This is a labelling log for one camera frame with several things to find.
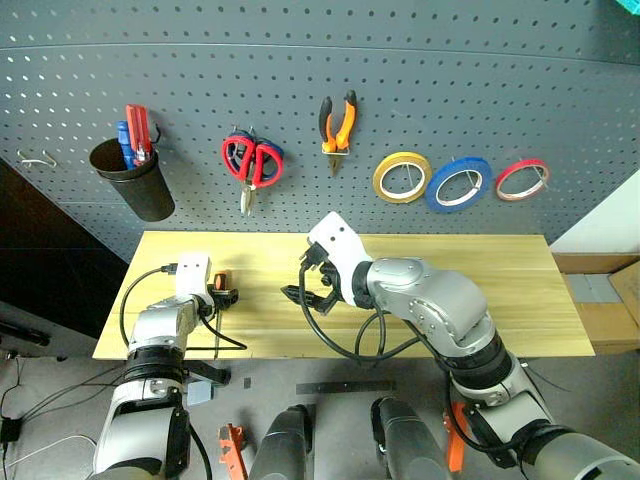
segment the blue tape roll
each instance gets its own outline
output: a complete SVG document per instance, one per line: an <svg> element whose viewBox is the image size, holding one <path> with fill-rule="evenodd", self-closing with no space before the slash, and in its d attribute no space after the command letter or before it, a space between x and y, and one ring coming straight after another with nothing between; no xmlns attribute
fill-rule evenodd
<svg viewBox="0 0 640 480"><path fill-rule="evenodd" d="M465 170L477 173L474 187L469 190L469 193L463 195L457 200L439 200L438 192L442 185L444 185L444 183L452 176L463 173ZM439 169L433 177L431 177L431 181L429 182L429 185L427 185L427 191L424 196L427 200L427 205L434 212L459 212L480 200L480 198L489 189L490 183L491 167L486 160L480 157L463 157L448 163Z"/></svg>

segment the red scissors handle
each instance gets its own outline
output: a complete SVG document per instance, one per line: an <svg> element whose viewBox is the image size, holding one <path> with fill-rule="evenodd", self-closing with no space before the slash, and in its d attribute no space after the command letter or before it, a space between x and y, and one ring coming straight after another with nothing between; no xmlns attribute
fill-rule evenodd
<svg viewBox="0 0 640 480"><path fill-rule="evenodd" d="M235 159L238 144L242 144L245 147L240 163ZM225 138L222 142L222 160L224 160L224 164L229 169L229 172L231 172L231 175L241 182L245 182L247 180L249 168L251 166L251 158L255 153L255 149L255 142L251 138L243 135L231 135L230 137Z"/></svg>
<svg viewBox="0 0 640 480"><path fill-rule="evenodd" d="M273 160L276 164L276 170L268 175L264 174L264 164ZM268 187L276 183L282 176L282 153L276 150L268 143L260 143L256 147L256 166L253 169L252 183L256 188Z"/></svg>

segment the wooden table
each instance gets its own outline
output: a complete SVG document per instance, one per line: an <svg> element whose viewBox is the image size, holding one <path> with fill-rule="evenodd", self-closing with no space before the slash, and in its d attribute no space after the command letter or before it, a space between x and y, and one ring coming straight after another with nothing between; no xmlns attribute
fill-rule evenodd
<svg viewBox="0 0 640 480"><path fill-rule="evenodd" d="M422 257L442 269L458 270L483 290L489 311L507 348L518 356L585 356L593 349L567 292L551 252L538 235L362 235L369 255ZM240 300L224 312L222 331L249 346L222 351L218 358L337 357L308 326L300 307L280 292L297 284L298 257L306 250L306 234L145 232L107 319L94 358L124 359L118 330L118 308L125 288L139 275L176 262L181 252L206 252L215 271L230 270ZM307 273L307 289L325 296L319 273ZM143 280L127 301L127 331L147 305L174 293L174 277L158 273ZM327 317L316 315L338 343L353 349L355 333L372 313L340 303ZM410 338L397 318L387 322L387 348ZM363 340L363 353L374 353L377 328ZM202 325L189 336L189 346L213 346ZM401 356L428 356L414 345ZM188 358L213 358L214 352L188 352Z"/></svg>

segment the floor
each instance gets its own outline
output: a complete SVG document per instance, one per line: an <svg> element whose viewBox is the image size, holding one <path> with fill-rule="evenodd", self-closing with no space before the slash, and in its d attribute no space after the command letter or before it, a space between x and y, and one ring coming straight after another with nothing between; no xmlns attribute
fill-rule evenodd
<svg viewBox="0 0 640 480"><path fill-rule="evenodd" d="M558 423L593 435L640 459L637 353L529 362L536 372L570 390L564 392L538 382ZM10 417L24 413L51 392L118 364L89 359L57 362L53 358L40 358L21 360L21 365L22 386L10 392L5 400L4 414ZM385 478L385 470L376 456L369 421L369 407L381 395L393 394L411 403L440 445L444 445L442 379L429 359L389 360L373 369L346 360L246 360L217 362L216 366L231 370L231 383L217 389L212 401L189 407L192 422L209 451L215 479L228 478L224 465L217 461L217 430L221 425L232 422L247 429L248 446L244 456L250 465L256 446L271 421L287 406L299 403L313 405L315 410L313 475L310 478L316 480ZM0 391L15 383L15 375L15 361L0 365ZM116 376L117 371L96 381L108 383ZM366 391L370 384L352 383L371 380L387 382L372 387L386 390ZM356 390L365 391L296 393L299 384L329 381L346 382L358 387ZM390 391L394 382L395 388ZM83 387L47 408L82 400L101 388ZM112 388L107 387L88 402L27 422L20 440L9 447L7 462L71 434L81 433L97 439L111 391ZM88 442L72 439L10 468L8 476L17 480L84 479L91 473L92 455L93 448ZM203 478L202 461L192 446L191 465L182 479ZM467 449L465 470L456 478L508 480L523 477L514 469L498 470L486 457Z"/></svg>

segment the orange pliers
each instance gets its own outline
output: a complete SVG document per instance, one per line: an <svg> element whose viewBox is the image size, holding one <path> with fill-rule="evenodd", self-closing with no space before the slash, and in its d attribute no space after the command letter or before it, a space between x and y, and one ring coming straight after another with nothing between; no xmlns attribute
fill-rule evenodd
<svg viewBox="0 0 640 480"><path fill-rule="evenodd" d="M349 90L344 100L344 119L335 138L331 133L331 109L333 108L331 97L326 97L322 101L318 117L320 136L322 137L322 153L329 155L329 169L332 177L340 169L342 156L349 154L349 135L351 135L351 129L356 122L356 92Z"/></svg>

